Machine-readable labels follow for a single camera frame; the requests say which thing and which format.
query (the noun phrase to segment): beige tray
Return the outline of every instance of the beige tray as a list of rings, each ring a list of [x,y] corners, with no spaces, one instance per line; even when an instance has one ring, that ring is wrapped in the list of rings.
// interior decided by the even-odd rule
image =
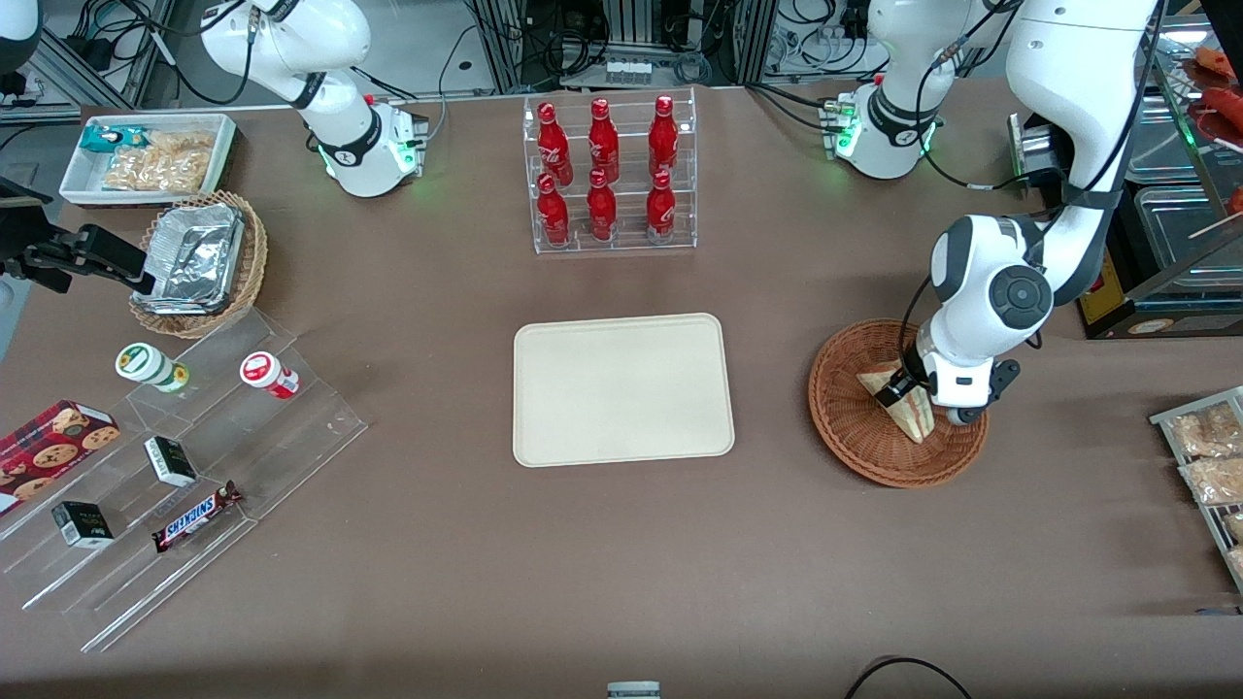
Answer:
[[[513,338],[513,458],[523,466],[720,456],[732,448],[713,316],[538,323]]]

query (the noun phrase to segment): aluminum foil container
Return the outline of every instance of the aluminum foil container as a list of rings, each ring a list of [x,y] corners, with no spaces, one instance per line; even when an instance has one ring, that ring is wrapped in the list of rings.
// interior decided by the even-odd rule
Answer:
[[[245,215],[227,204],[188,206],[160,216],[143,270],[155,277],[134,303],[157,315],[213,315],[229,306]]]

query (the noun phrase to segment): metal container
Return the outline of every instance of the metal container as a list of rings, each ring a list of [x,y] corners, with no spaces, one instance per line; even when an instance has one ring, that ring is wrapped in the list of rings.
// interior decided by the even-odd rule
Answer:
[[[1135,198],[1135,208],[1162,269],[1199,254],[1211,235],[1187,236],[1218,221],[1202,187],[1149,187]],[[1243,239],[1202,260],[1177,284],[1190,289],[1243,285]]]
[[[1134,150],[1126,167],[1127,182],[1135,184],[1195,184],[1199,182],[1187,146],[1165,97],[1144,96],[1131,139]]]

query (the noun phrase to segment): small black box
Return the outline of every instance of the small black box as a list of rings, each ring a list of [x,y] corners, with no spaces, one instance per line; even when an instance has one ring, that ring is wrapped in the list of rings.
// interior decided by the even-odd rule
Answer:
[[[103,549],[112,544],[112,532],[98,505],[65,500],[52,507],[52,519],[70,546]]]
[[[185,450],[181,449],[180,442],[155,435],[148,439],[143,447],[147,448],[147,459],[155,469],[155,478],[177,488],[194,485],[196,478],[194,466],[185,455]]]

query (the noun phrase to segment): white bottle with green label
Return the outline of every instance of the white bottle with green label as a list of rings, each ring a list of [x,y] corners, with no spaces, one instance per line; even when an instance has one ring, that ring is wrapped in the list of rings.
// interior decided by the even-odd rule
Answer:
[[[169,359],[145,342],[134,342],[117,354],[117,373],[164,393],[180,391],[190,381],[190,369],[185,364]]]

